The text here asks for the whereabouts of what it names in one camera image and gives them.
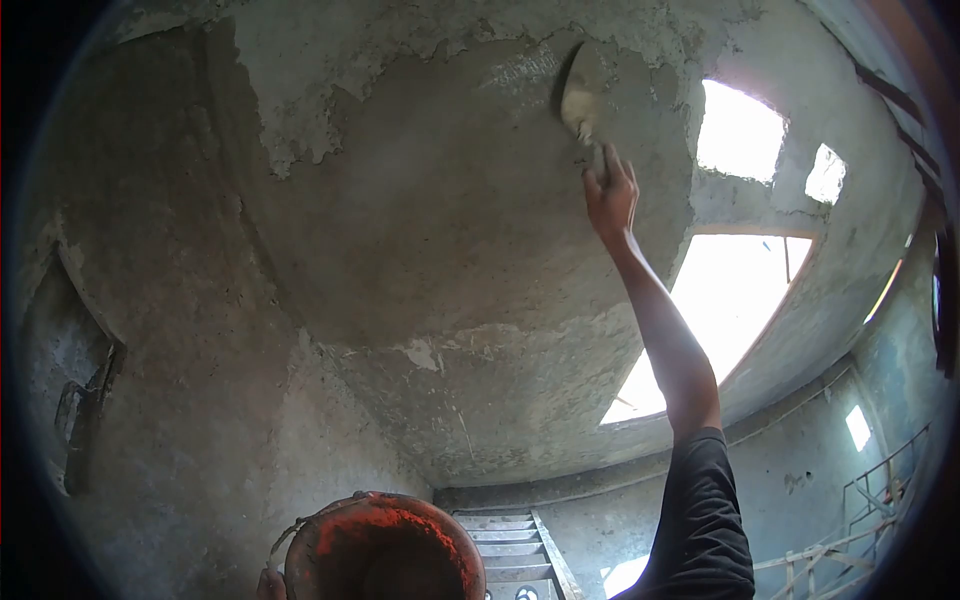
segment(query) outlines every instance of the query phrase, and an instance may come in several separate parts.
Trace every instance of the concrete ceiling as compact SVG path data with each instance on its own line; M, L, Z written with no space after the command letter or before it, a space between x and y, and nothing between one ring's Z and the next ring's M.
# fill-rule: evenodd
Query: concrete ceiling
M204 20L237 200L279 297L435 486L670 444L662 417L599 426L642 343L583 210L585 155L551 105L579 40L605 42L610 138L636 167L636 236L668 285L699 231L815 239L722 386L727 422L850 347L920 206L886 106L794 0L251 0L146 11L118 37ZM772 186L696 166L705 76L787 119ZM804 194L821 143L849 165L832 209Z

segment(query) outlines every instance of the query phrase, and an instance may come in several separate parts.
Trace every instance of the concrete beam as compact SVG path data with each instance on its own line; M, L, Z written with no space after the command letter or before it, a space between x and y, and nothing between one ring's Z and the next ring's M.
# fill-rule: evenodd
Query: concrete beam
M783 207L774 204L773 196L769 184L697 170L690 189L693 232L817 237L827 230L828 205L801 193Z

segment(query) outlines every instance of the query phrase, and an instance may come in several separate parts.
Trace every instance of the hand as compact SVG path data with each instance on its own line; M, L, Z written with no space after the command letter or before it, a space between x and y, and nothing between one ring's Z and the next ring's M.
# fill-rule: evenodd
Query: hand
M639 188L634 165L629 160L620 160L613 144L604 144L603 151L610 181L601 188L597 174L592 169L584 170L583 179L587 193L587 215L597 235L609 246L632 233Z
M256 600L287 600L287 587L283 583L283 576L271 568L260 571Z

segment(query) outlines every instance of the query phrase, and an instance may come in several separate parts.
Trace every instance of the black shirt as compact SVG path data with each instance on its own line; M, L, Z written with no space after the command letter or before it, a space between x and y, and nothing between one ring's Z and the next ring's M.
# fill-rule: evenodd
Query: black shirt
M754 564L740 521L723 432L705 427L674 446L660 524L634 598L754 597Z

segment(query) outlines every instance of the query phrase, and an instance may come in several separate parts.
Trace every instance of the bright window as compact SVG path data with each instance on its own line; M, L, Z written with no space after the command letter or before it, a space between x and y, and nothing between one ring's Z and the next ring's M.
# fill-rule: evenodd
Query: bright window
M704 79L707 104L697 140L705 169L771 181L783 141L783 117L742 91Z
M722 382L763 331L812 240L773 235L694 235L670 296ZM665 410L644 350L602 423Z
M863 446L870 440L870 427L867 425L867 420L863 418L863 411L860 410L859 405L854 406L847 415L847 428L850 429L856 451L862 451Z
M813 170L806 178L805 194L824 204L836 204L847 175L847 163L826 144L821 144L813 160Z

